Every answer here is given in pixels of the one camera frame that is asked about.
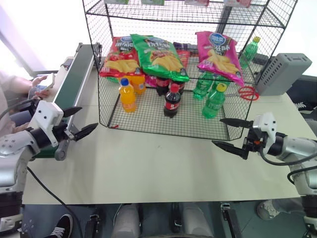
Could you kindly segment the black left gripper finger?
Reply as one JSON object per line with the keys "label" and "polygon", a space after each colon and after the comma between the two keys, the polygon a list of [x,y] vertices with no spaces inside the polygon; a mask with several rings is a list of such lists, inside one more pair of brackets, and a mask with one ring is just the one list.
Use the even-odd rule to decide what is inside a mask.
{"label": "black left gripper finger", "polygon": [[90,133],[92,133],[96,127],[98,126],[98,123],[93,123],[93,124],[89,124],[85,127],[83,127],[79,132],[77,132],[76,134],[74,134],[74,141],[78,141],[83,139],[84,137],[88,136]]}
{"label": "black left gripper finger", "polygon": [[63,118],[68,118],[77,112],[79,112],[82,109],[82,107],[70,107],[63,109]]}

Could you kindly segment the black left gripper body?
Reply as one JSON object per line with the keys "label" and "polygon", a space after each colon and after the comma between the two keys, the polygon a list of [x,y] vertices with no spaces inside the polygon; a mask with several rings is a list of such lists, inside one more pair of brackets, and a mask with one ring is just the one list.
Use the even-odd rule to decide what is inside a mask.
{"label": "black left gripper body", "polygon": [[72,134],[67,127],[68,125],[63,121],[59,125],[53,126],[52,132],[58,143],[75,138],[74,134]]}

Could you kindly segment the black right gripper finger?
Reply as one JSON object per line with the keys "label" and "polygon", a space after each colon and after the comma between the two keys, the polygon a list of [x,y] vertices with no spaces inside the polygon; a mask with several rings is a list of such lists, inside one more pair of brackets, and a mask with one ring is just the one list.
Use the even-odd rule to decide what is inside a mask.
{"label": "black right gripper finger", "polygon": [[224,118],[220,120],[222,123],[233,126],[233,127],[243,127],[250,128],[253,126],[253,121],[247,121],[242,119]]}
{"label": "black right gripper finger", "polygon": [[248,151],[245,149],[235,147],[233,144],[224,141],[213,140],[212,143],[228,153],[241,157],[243,160],[248,158]]}

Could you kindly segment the person's hand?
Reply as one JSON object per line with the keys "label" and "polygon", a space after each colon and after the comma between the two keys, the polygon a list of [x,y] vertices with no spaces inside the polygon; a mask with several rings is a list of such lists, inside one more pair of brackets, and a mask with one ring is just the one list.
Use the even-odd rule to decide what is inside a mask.
{"label": "person's hand", "polygon": [[54,73],[36,77],[32,81],[32,88],[29,90],[28,99],[47,97],[50,94],[50,90],[53,89],[54,83]]}

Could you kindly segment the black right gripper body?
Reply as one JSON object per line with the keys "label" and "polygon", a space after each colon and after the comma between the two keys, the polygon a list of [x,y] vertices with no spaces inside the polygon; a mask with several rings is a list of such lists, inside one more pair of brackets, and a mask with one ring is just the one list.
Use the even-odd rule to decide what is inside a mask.
{"label": "black right gripper body", "polygon": [[259,152],[260,149],[264,149],[266,147],[266,132],[254,129],[250,123],[243,123],[242,127],[249,130],[242,146],[243,156],[248,156],[249,152]]}

